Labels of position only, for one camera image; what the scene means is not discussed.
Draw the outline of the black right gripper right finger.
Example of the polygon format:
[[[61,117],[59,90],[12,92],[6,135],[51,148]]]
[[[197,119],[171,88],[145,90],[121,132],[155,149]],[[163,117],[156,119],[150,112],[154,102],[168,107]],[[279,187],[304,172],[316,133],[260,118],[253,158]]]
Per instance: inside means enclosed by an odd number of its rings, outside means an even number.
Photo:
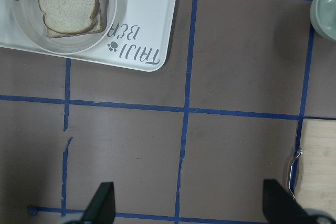
[[[263,214],[268,223],[330,223],[326,214],[308,214],[275,179],[265,179]]]

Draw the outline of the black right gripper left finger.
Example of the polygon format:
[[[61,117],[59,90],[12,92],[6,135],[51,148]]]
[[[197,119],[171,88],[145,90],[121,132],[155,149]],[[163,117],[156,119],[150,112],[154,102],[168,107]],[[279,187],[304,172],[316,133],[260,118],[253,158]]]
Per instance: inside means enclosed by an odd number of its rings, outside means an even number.
[[[114,184],[103,182],[84,211],[80,223],[113,223],[115,216]]]

